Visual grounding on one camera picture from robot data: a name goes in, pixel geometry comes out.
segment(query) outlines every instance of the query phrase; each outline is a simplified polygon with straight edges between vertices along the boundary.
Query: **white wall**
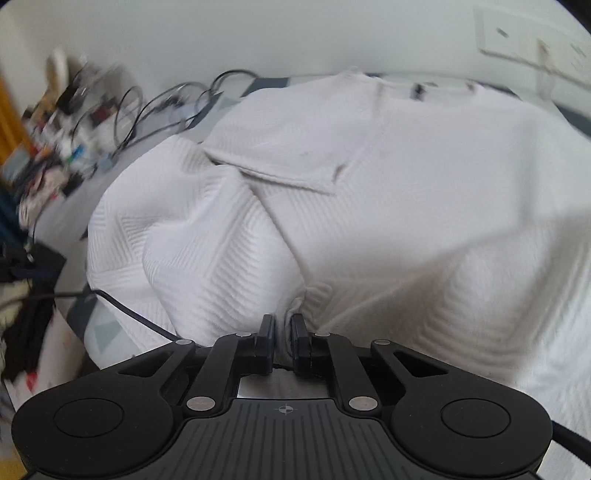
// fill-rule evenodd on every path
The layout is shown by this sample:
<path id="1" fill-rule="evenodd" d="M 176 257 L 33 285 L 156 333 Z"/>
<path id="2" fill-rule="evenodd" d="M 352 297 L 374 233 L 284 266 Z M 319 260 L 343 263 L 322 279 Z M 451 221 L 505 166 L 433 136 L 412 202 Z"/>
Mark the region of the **white wall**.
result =
<path id="1" fill-rule="evenodd" d="M 4 78 L 14 106 L 22 113 L 35 104 L 46 89 L 44 63 L 39 63 L 28 48 L 14 19 L 15 4 L 0 10 L 0 74 Z"/>
<path id="2" fill-rule="evenodd" d="M 477 52 L 473 7 L 484 5 L 590 35 L 556 0 L 12 0 L 37 63 L 55 46 L 119 62 L 148 94 L 233 67 L 266 76 L 433 72 L 533 88 L 526 66 Z M 559 82 L 555 96 L 583 95 Z M 591 95 L 588 105 L 591 112 Z"/>

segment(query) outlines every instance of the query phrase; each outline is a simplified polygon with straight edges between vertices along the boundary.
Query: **white textured cloth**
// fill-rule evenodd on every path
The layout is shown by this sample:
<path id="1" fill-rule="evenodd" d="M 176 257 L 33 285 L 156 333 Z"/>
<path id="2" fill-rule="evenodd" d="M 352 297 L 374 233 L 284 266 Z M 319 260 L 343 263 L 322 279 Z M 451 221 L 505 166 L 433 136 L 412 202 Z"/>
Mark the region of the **white textured cloth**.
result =
<path id="1" fill-rule="evenodd" d="M 136 161 L 93 216 L 91 285 L 207 345 L 256 329 L 271 312 L 285 339 L 285 322 L 299 310 L 311 327 L 356 345 L 388 337 L 524 390 L 591 436 L 590 142 L 485 89 L 415 102 L 389 95 L 383 80 L 346 73 L 332 81 L 341 98 L 358 83 L 364 92 L 373 85 L 375 97 L 327 98 L 332 106 L 317 127 L 330 142 L 299 137 L 315 138 L 318 150 L 284 135 L 307 118 L 298 111 L 315 111 L 314 95 L 282 100 L 292 109 L 283 144 L 273 140 L 277 129 L 263 128 L 274 108 L 265 95 L 291 96 L 297 87 L 244 101 L 263 124 L 258 132 L 242 125 L 248 111 L 219 124 L 239 135 L 215 150 L 206 145 L 209 154 L 257 178 L 214 167 L 178 139 Z M 330 97 L 327 82 L 307 89 L 316 84 Z M 362 135 L 351 141 L 340 136 L 354 125 L 341 130 L 339 119 L 353 122 L 353 110 Z M 241 132 L 256 135 L 256 149 Z M 242 147 L 244 163 L 236 159 Z M 320 152 L 313 158 L 322 164 L 307 176 L 292 166 L 306 151 Z M 342 174 L 328 175 L 335 166 Z M 568 218 L 551 220 L 560 217 Z M 121 321 L 140 347 L 158 343 L 143 326 Z M 558 449 L 543 468 L 549 478 L 589 477 Z"/>
<path id="2" fill-rule="evenodd" d="M 292 86 L 289 95 L 284 89 L 253 92 L 202 147 L 253 176 L 332 193 L 340 170 L 371 140 L 379 115 L 371 106 L 379 108 L 382 85 L 345 72 Z"/>
<path id="3" fill-rule="evenodd" d="M 88 280 L 201 345 L 256 332 L 264 314 L 285 312 L 303 289 L 289 248 L 240 172 L 214 166 L 180 137 L 143 155 L 103 195 L 89 225 Z M 142 350 L 165 342 L 113 310 Z"/>

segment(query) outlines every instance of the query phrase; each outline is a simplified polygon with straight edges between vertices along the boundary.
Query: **black cable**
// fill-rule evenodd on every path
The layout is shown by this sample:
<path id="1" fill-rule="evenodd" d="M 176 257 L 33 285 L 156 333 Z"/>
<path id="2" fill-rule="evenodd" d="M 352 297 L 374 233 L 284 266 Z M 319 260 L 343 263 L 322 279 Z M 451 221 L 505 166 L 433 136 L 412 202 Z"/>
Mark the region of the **black cable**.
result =
<path id="1" fill-rule="evenodd" d="M 76 122 L 76 125 L 74 126 L 74 130 L 72 130 L 72 133 L 70 134 L 70 148 L 72 149 L 72 153 L 74 153 L 74 137 L 76 136 L 76 132 L 78 130 L 78 127 L 82 123 L 82 120 L 84 120 L 86 118 L 86 115 L 94 112 L 101 105 L 102 105 L 101 103 L 97 103 L 96 105 L 91 106 L 86 112 L 84 112 L 81 115 L 81 117 Z"/>
<path id="2" fill-rule="evenodd" d="M 156 135 L 160 132 L 163 132 L 169 128 L 172 127 L 176 127 L 177 125 L 180 125 L 184 122 L 190 124 L 190 122 L 192 120 L 194 120 L 197 116 L 199 116 L 201 114 L 201 111 L 204 110 L 204 108 L 207 106 L 205 105 L 203 108 L 201 108 L 199 111 L 197 111 L 197 113 L 195 113 L 193 116 L 190 116 L 189 118 L 186 118 L 184 120 L 178 121 L 178 122 L 174 122 L 171 123 L 169 125 L 166 125 L 165 127 L 161 127 L 159 129 L 156 129 L 153 132 L 150 132 L 147 135 L 144 135 L 143 137 L 135 140 L 132 142 L 135 134 L 137 133 L 137 126 L 139 125 L 139 123 L 141 123 L 143 120 L 145 120 L 146 118 L 148 118 L 148 116 L 150 116 L 154 111 L 156 111 L 158 109 L 158 107 L 154 107 L 152 109 L 150 109 L 147 113 L 144 113 L 146 111 L 146 109 L 152 105 L 156 100 L 162 98 L 163 96 L 169 94 L 170 92 L 177 90 L 177 91 L 181 91 L 183 88 L 188 87 L 188 86 L 198 86 L 199 88 L 203 89 L 203 92 L 201 93 L 201 95 L 199 95 L 199 97 L 197 98 L 197 101 L 195 102 L 195 106 L 196 108 L 199 105 L 199 101 L 201 100 L 201 98 L 204 95 L 207 95 L 207 103 L 209 104 L 209 102 L 212 101 L 213 96 L 217 93 L 217 91 L 219 90 L 219 88 L 221 87 L 223 81 L 228 78 L 231 75 L 237 75 L 237 74 L 245 74 L 245 75 L 249 75 L 253 78 L 259 78 L 259 76 L 251 71 L 251 70 L 245 70 L 245 69 L 234 69 L 234 70 L 228 70 L 226 72 L 221 73 L 220 75 L 218 75 L 217 77 L 215 77 L 215 79 L 213 80 L 213 82 L 211 83 L 211 85 L 209 86 L 209 88 L 207 86 L 205 86 L 204 84 L 200 83 L 200 82 L 184 82 L 184 83 L 179 83 L 178 85 L 175 85 L 174 87 L 171 87 L 165 91 L 163 91 L 162 93 L 158 94 L 157 96 L 155 96 L 154 98 L 152 98 L 148 103 L 146 103 L 146 105 L 144 105 L 144 107 L 140 110 L 140 112 L 138 113 L 138 115 L 135 118 L 134 123 L 131 126 L 131 129 L 129 130 L 129 133 L 127 134 L 127 136 L 125 137 L 125 139 L 122 142 L 119 142 L 117 139 L 117 136 L 115 134 L 115 145 L 116 145 L 116 153 L 132 147 L 134 145 L 137 145 L 138 143 L 140 143 L 141 141 Z M 117 108 L 117 111 L 119 112 L 119 110 L 121 109 L 121 106 L 123 104 L 123 100 L 125 99 L 125 96 L 129 93 L 129 90 L 127 92 L 125 92 L 124 97 L 121 99 L 119 106 Z M 118 119 L 119 119 L 119 115 L 118 113 L 115 116 L 115 132 L 117 130 L 117 125 L 118 125 Z"/>
<path id="3" fill-rule="evenodd" d="M 105 292 L 103 290 L 64 291 L 64 292 L 59 292 L 59 293 L 42 293 L 39 295 L 29 295 L 29 296 L 20 297 L 17 299 L 8 300 L 8 301 L 0 304 L 0 310 L 3 310 L 6 307 L 9 307 L 10 305 L 13 305 L 15 303 L 31 301 L 31 300 L 83 299 L 83 298 L 89 297 L 91 295 L 98 295 L 99 297 L 104 298 L 111 305 L 113 305 L 117 309 L 121 310 L 126 315 L 132 317 L 137 322 L 140 322 L 142 325 L 146 326 L 147 328 L 149 328 L 153 332 L 156 332 L 157 334 L 165 337 L 168 340 L 171 340 L 172 342 L 175 342 L 176 340 L 181 339 L 181 337 L 179 337 L 173 333 L 170 333 L 168 330 L 163 329 L 162 327 L 156 325 L 153 322 L 150 322 L 147 318 L 142 317 L 139 313 L 134 312 L 133 310 L 126 307 L 122 303 L 118 302 L 111 295 L 109 295 L 107 292 Z"/>
<path id="4" fill-rule="evenodd" d="M 207 86 L 202 84 L 201 82 L 183 82 L 183 83 L 179 83 L 178 85 L 175 85 L 174 87 L 170 87 L 169 89 L 163 91 L 162 93 L 159 93 L 158 95 L 156 95 L 154 98 L 152 98 L 148 103 L 146 103 L 141 110 L 139 110 L 138 115 L 135 117 L 134 123 L 131 125 L 131 129 L 129 130 L 129 133 L 127 134 L 127 136 L 124 138 L 124 140 L 122 142 L 119 142 L 119 140 L 117 139 L 117 136 L 115 134 L 114 138 L 115 138 L 115 145 L 117 147 L 117 150 L 121 150 L 123 148 L 126 148 L 130 142 L 130 140 L 133 139 L 133 136 L 136 134 L 136 129 L 138 124 L 145 120 L 146 118 L 148 118 L 148 116 L 150 116 L 154 111 L 156 111 L 158 109 L 158 107 L 154 107 L 151 110 L 149 110 L 146 114 L 144 114 L 144 112 L 146 111 L 146 109 L 152 105 L 155 101 L 161 99 L 163 96 L 173 92 L 173 91 L 182 91 L 183 88 L 186 88 L 188 86 L 196 86 L 199 87 L 203 90 L 207 90 Z M 114 130 L 115 132 L 117 131 L 117 126 L 118 126 L 118 120 L 119 120 L 119 110 L 121 109 L 123 100 L 125 99 L 125 95 L 123 96 L 123 98 L 121 99 L 118 107 L 117 107 L 117 113 L 115 114 L 115 124 L 114 124 Z M 169 127 L 173 127 L 174 125 L 178 125 L 179 123 L 176 124 L 171 124 L 168 125 L 166 128 Z"/>
<path id="5" fill-rule="evenodd" d="M 552 440 L 591 466 L 591 442 L 560 423 L 552 422 Z"/>
<path id="6" fill-rule="evenodd" d="M 123 102 L 125 101 L 125 99 L 127 98 L 127 96 L 131 93 L 131 92 L 137 92 L 138 94 L 138 99 L 139 99 L 139 103 L 138 103 L 138 115 L 135 118 L 134 121 L 134 126 L 135 123 L 137 121 L 137 119 L 139 118 L 141 112 L 140 109 L 142 108 L 142 104 L 144 103 L 144 93 L 142 91 L 142 89 L 136 85 L 134 85 L 133 87 L 129 88 L 127 90 L 127 92 L 125 92 L 123 94 L 123 97 L 121 97 L 121 100 L 119 101 L 118 105 L 117 105 L 117 112 L 115 113 L 115 120 L 113 122 L 113 139 L 115 140 L 115 147 L 118 150 L 120 148 L 120 146 L 127 141 L 127 139 L 129 138 L 130 135 L 133 134 L 134 131 L 134 127 L 131 128 L 131 130 L 129 131 L 129 133 L 127 134 L 127 136 L 125 137 L 125 140 L 123 140 L 123 142 L 119 142 L 119 138 L 117 136 L 117 126 L 119 124 L 119 113 L 121 111 L 121 108 L 123 107 Z"/>
<path id="7" fill-rule="evenodd" d="M 218 75 L 217 77 L 215 77 L 215 79 L 213 80 L 212 84 L 209 87 L 209 91 L 211 94 L 216 93 L 219 88 L 222 86 L 223 81 L 231 76 L 231 75 L 237 75 L 237 74 L 244 74 L 244 75 L 249 75 L 253 78 L 259 78 L 259 76 L 254 73 L 252 70 L 244 70 L 244 69 L 234 69 L 234 70 L 227 70 L 226 72 L 221 73 L 220 75 Z"/>

